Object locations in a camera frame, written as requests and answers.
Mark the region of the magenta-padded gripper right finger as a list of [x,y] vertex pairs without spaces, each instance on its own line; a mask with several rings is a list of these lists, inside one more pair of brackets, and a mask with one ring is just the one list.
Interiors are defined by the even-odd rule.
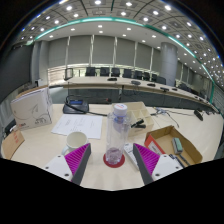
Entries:
[[145,185],[180,171],[182,166],[169,155],[158,155],[153,151],[134,143],[133,154]]

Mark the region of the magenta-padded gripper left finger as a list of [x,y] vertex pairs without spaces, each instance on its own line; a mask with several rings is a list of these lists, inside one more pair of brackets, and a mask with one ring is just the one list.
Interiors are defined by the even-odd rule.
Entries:
[[91,144],[87,143],[67,155],[57,155],[43,169],[80,185],[90,154]]

